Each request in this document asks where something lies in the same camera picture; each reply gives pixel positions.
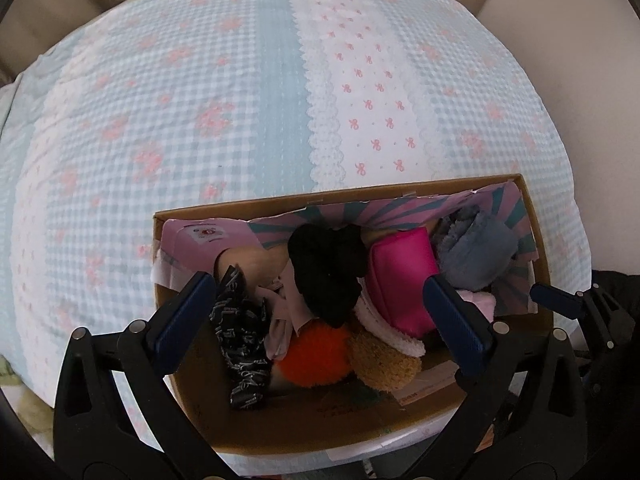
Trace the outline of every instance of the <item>silver bolt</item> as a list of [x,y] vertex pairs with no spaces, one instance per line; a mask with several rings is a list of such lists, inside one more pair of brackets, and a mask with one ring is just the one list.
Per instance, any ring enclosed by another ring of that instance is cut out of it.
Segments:
[[137,319],[132,321],[129,325],[129,331],[137,334],[138,332],[142,332],[146,327],[146,321],[144,319]]
[[561,328],[555,328],[553,334],[558,341],[564,341],[566,339],[566,332]]
[[82,339],[86,335],[86,328],[83,326],[79,326],[71,333],[71,338],[78,340]]
[[497,334],[508,334],[509,333],[509,325],[507,325],[503,321],[496,321],[494,323],[494,332]]

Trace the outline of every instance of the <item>bedspread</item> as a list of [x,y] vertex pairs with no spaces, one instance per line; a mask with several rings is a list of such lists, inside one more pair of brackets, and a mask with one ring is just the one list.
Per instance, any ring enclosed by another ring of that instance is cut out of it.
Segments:
[[0,353],[52,404],[76,326],[149,318],[155,211],[505,173],[588,288],[564,146],[462,5],[129,0],[0,89]]

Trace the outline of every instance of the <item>orange fluffy ball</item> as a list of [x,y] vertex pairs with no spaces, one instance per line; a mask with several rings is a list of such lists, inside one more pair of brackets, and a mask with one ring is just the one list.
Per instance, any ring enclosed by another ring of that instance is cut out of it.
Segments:
[[335,384],[349,375],[348,339],[346,326],[331,328],[320,319],[307,323],[299,336],[293,336],[289,350],[276,365],[282,375],[297,386],[310,388]]

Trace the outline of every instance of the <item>box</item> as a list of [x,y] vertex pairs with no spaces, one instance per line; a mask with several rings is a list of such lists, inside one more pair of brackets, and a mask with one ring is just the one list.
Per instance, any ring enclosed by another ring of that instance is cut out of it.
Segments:
[[[507,180],[513,180],[522,192],[529,216],[539,254],[533,263],[535,279],[549,283],[540,226],[519,174],[337,190],[162,211],[154,217],[154,239],[160,239],[162,225],[168,219],[250,220],[311,204],[397,198],[408,194],[452,194]],[[175,294],[156,285],[157,305]],[[509,323],[516,329],[543,332],[552,328],[553,316],[540,309],[537,314],[511,317]],[[422,368],[425,370],[447,360],[450,360],[447,351],[428,352]],[[178,403],[212,448],[240,455],[314,452],[356,444],[437,418],[459,406],[464,397],[456,384],[449,384],[401,406],[392,396],[376,394],[359,381],[351,381],[270,397],[259,410],[233,411],[228,405],[230,386],[225,364],[208,323],[199,331],[171,382]]]

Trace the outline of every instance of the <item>magenta satin pouch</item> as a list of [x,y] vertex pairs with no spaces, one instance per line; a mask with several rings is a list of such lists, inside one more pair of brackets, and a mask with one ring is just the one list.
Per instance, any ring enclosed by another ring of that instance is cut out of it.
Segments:
[[420,227],[375,242],[365,279],[371,301],[385,321],[421,338],[436,328],[422,303],[422,286],[437,273],[427,229]]

